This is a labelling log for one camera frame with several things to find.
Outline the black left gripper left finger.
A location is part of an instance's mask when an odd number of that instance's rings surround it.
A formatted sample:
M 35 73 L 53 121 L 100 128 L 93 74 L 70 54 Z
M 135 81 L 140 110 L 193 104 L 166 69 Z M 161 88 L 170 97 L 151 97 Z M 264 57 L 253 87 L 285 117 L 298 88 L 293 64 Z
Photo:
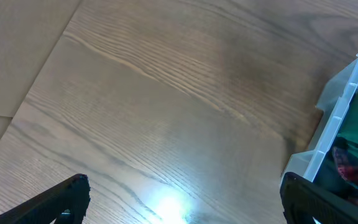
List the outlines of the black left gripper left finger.
M 0 224 L 82 224 L 90 204 L 85 174 L 75 174 L 24 203 L 0 214 Z

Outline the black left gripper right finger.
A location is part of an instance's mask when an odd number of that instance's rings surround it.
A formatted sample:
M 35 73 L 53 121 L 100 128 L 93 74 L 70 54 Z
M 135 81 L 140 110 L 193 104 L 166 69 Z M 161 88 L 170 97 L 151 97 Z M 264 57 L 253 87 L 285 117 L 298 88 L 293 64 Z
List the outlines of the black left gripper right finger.
M 358 206 L 296 173 L 283 176 L 280 196 L 288 224 L 358 224 Z

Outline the red plaid flannel shirt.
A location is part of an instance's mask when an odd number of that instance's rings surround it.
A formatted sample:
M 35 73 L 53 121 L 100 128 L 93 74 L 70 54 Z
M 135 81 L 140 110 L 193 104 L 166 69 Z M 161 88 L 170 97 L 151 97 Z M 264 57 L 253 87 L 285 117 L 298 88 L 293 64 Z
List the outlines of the red plaid flannel shirt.
M 351 188 L 344 198 L 358 206 L 358 145 L 336 138 L 331 152 L 339 175 Z

